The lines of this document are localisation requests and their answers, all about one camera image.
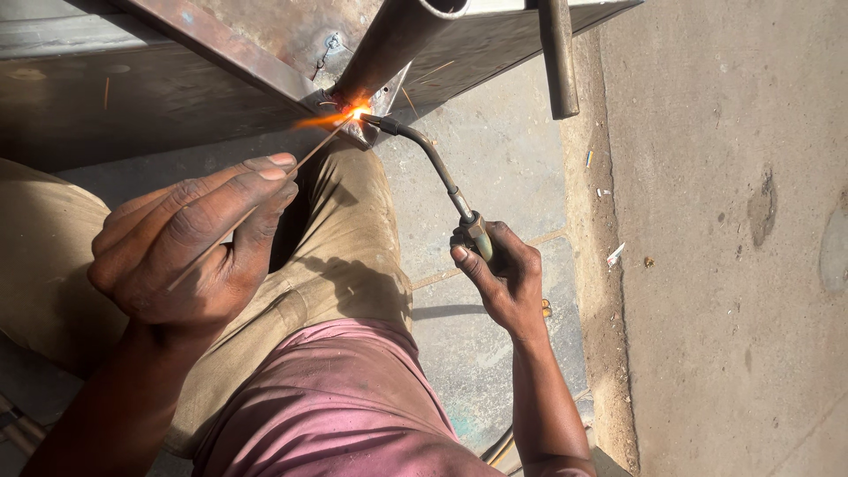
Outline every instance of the welder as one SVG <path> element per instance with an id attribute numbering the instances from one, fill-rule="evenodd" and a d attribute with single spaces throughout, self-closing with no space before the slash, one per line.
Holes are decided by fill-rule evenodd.
<path id="1" fill-rule="evenodd" d="M 502 475 L 460 444 L 417 361 L 380 160 L 340 141 L 321 154 L 301 188 L 295 158 L 275 154 L 112 211 L 0 160 L 0 328 L 86 380 L 22 475 L 143 476 L 163 446 L 198 477 Z M 302 236 L 278 229 L 296 194 Z M 449 253 L 511 337 L 524 474 L 594 475 L 543 319 L 539 252 L 502 222 L 485 231 L 501 267 L 463 244 Z M 269 273 L 275 235 L 293 233 Z"/>

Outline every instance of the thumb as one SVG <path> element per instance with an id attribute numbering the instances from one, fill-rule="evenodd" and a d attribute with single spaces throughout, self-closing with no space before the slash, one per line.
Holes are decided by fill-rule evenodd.
<path id="1" fill-rule="evenodd" d="M 488 269 L 486 261 L 467 248 L 456 245 L 450 249 L 450 256 L 459 268 L 477 286 L 482 295 L 492 296 L 501 283 Z"/>

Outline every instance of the fingernail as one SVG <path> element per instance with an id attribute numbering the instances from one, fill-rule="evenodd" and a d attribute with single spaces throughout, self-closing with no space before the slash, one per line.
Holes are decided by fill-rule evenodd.
<path id="1" fill-rule="evenodd" d="M 280 153 L 269 156 L 268 159 L 278 166 L 290 166 L 294 164 L 294 156 L 289 153 Z"/>
<path id="2" fill-rule="evenodd" d="M 465 247 L 457 246 L 450 249 L 450 256 L 454 257 L 454 260 L 456 261 L 463 261 L 468 256 L 468 250 L 466 250 Z"/>
<path id="3" fill-rule="evenodd" d="M 269 181 L 279 181 L 286 176 L 286 173 L 282 169 L 263 169 L 259 171 L 259 175 Z"/>

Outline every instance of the steel tube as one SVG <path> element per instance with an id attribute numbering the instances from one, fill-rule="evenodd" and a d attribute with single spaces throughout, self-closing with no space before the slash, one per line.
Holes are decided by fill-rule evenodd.
<path id="1" fill-rule="evenodd" d="M 363 104 L 468 10 L 470 0 L 385 0 L 332 94 Z"/>
<path id="2" fill-rule="evenodd" d="M 550 112 L 554 120 L 577 115 L 577 78 L 572 59 L 572 16 L 567 0 L 538 0 L 539 36 L 548 72 Z"/>

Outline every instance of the pink shirt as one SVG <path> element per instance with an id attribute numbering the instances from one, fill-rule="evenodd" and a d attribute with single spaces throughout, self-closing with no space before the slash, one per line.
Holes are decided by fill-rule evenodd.
<path id="1" fill-rule="evenodd" d="M 193 475 L 502 476 L 459 443 L 417 356 L 394 323 L 299 330 L 227 404 Z"/>

